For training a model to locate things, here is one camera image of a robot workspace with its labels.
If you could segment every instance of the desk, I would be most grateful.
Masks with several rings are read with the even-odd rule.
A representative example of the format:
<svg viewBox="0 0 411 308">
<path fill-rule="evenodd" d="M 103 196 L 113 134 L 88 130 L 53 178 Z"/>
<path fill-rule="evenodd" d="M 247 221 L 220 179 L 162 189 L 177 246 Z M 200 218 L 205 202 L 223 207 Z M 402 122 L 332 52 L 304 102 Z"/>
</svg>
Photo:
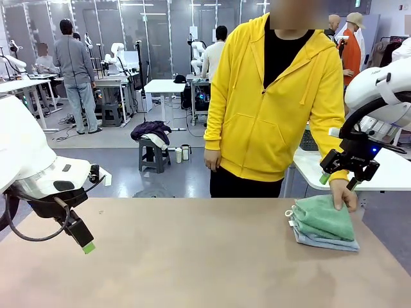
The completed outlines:
<svg viewBox="0 0 411 308">
<path fill-rule="evenodd" d="M 14 80 L 14 81 L 0 83 L 0 93 L 10 93 L 16 90 L 22 90 L 24 92 L 24 95 L 27 98 L 29 98 L 30 97 L 29 92 L 32 92 L 34 96 L 34 100 L 36 102 L 37 110 L 39 111 L 39 116 L 40 116 L 42 127 L 43 129 L 46 129 L 47 126 L 44 120 L 44 116 L 43 116 L 40 101 L 39 101 L 39 95 L 37 94 L 37 88 L 36 88 L 36 86 L 41 85 L 43 83 L 48 83 L 49 88 L 51 90 L 51 85 L 50 85 L 49 80 Z M 56 107 L 54 98 L 53 98 L 53 104 L 55 106 L 55 109 L 52 110 L 51 113 L 61 110 L 61 108 Z"/>
<path fill-rule="evenodd" d="M 138 75 L 138 73 L 131 73 L 131 77 Z M 104 99 L 104 90 L 103 88 L 119 88 L 120 89 L 120 98 L 121 98 L 121 107 L 123 109 L 123 124 L 121 125 L 121 127 L 124 127 L 127 125 L 128 122 L 130 122 L 130 118 L 127 117 L 127 113 L 126 113 L 126 108 L 125 108 L 125 98 L 123 95 L 123 87 L 126 88 L 125 91 L 125 96 L 128 102 L 128 108 L 130 110 L 132 110 L 132 112 L 137 112 L 136 110 L 134 110 L 134 104 L 133 104 L 133 97 L 130 97 L 130 91 L 132 91 L 133 89 L 131 89 L 130 87 L 130 83 L 128 82 L 128 78 L 130 76 L 129 75 L 110 75 L 110 76 L 104 76 L 103 78 L 100 79 L 95 79 L 94 82 L 96 84 L 97 88 L 101 89 L 101 93 L 103 95 L 103 103 L 106 103 L 105 99 Z"/>
<path fill-rule="evenodd" d="M 411 277 L 353 216 L 360 253 L 297 244 L 292 200 L 91 198 L 76 208 L 95 237 L 0 242 L 3 307 L 409 308 Z M 21 232 L 45 236 L 30 214 Z"/>
<path fill-rule="evenodd" d="M 158 93 L 161 97 L 161 115 L 162 121 L 166 122 L 166 102 L 164 101 L 164 94 L 169 95 L 169 102 L 171 105 L 171 127 L 174 128 L 174 120 L 173 120 L 173 100 L 171 99 L 171 95 L 174 93 L 180 94 L 184 92 L 184 88 L 186 87 L 185 83 L 174 83 L 173 79 L 153 79 L 144 87 L 144 91 L 147 93 Z"/>
<path fill-rule="evenodd" d="M 190 88 L 191 88 L 191 111 L 193 113 L 193 118 L 191 120 L 191 125 L 195 126 L 195 122 L 197 120 L 197 116 L 199 115 L 207 115 L 208 110 L 205 111 L 197 111 L 195 108 L 195 87 L 199 86 L 210 86 L 210 81 L 200 78 L 199 76 L 187 75 L 187 77 L 192 76 L 193 78 L 187 78 L 190 80 Z"/>
<path fill-rule="evenodd" d="M 358 185 L 355 191 L 411 191 L 411 162 L 400 155 L 386 149 L 381 149 L 375 160 L 381 164 L 370 182 L 364 181 Z M 320 177 L 321 155 L 318 151 L 304 151 L 297 149 L 293 159 L 293 165 L 288 168 L 284 197 L 291 196 L 292 182 L 295 169 L 301 173 L 304 179 L 314 189 L 329 190 L 329 184 L 322 185 Z"/>
<path fill-rule="evenodd" d="M 35 80 L 35 79 L 50 79 L 53 77 L 57 77 L 58 74 L 39 74 L 39 75 L 28 75 L 30 79 Z"/>
</svg>

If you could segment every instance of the cap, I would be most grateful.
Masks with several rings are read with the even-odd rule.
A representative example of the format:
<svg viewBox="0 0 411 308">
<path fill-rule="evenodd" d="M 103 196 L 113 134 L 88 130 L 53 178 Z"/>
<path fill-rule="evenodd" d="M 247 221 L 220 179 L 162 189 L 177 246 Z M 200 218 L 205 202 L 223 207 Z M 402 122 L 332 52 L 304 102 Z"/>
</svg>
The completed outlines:
<svg viewBox="0 0 411 308">
<path fill-rule="evenodd" d="M 365 29 L 363 25 L 363 15 L 361 13 L 355 12 L 351 13 L 347 16 L 347 22 L 351 22 L 352 24 L 356 24 L 359 28 Z"/>
</svg>

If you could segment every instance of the black stool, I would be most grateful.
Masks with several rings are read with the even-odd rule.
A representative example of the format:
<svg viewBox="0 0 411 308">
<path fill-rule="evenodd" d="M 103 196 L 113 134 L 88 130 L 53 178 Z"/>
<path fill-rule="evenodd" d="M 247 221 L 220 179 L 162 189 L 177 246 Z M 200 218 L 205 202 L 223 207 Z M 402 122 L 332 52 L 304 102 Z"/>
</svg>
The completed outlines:
<svg viewBox="0 0 411 308">
<path fill-rule="evenodd" d="M 146 153 L 143 155 L 143 148 L 146 148 Z M 164 172 L 164 165 L 171 165 L 168 149 L 164 151 L 154 144 L 150 139 L 139 140 L 139 170 L 143 170 L 143 166 L 155 168 L 157 173 Z"/>
<path fill-rule="evenodd" d="M 101 106 L 101 120 L 103 127 L 119 127 L 121 125 L 121 114 L 118 104 L 103 104 Z"/>
</svg>

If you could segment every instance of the blue towel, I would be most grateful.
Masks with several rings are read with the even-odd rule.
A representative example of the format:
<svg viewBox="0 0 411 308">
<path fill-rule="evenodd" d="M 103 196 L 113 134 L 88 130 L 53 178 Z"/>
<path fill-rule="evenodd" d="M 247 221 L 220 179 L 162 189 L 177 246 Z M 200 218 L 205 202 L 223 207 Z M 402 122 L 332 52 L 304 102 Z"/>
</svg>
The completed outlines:
<svg viewBox="0 0 411 308">
<path fill-rule="evenodd" d="M 360 246 L 355 240 L 340 241 L 337 239 L 325 239 L 315 234 L 303 234 L 298 230 L 297 226 L 294 226 L 293 230 L 295 239 L 300 244 L 334 250 L 343 250 L 346 252 L 358 252 L 360 250 Z"/>
</svg>

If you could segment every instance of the hand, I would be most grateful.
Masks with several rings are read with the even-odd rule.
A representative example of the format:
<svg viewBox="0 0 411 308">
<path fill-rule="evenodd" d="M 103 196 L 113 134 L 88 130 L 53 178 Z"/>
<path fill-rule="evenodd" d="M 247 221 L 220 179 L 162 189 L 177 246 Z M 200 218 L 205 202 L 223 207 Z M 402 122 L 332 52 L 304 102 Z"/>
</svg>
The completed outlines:
<svg viewBox="0 0 411 308">
<path fill-rule="evenodd" d="M 334 207 L 336 210 L 342 209 L 342 202 L 344 202 L 349 212 L 355 212 L 357 210 L 357 195 L 355 192 L 350 191 L 347 188 L 348 181 L 343 179 L 332 180 L 329 183 L 331 192 L 334 197 Z"/>
<path fill-rule="evenodd" d="M 344 69 L 343 73 L 344 73 L 344 76 L 348 76 L 348 77 L 353 77 L 354 76 L 354 72 L 350 69 Z"/>
<path fill-rule="evenodd" d="M 221 151 L 204 150 L 204 163 L 208 169 L 216 172 L 220 167 Z"/>
</svg>

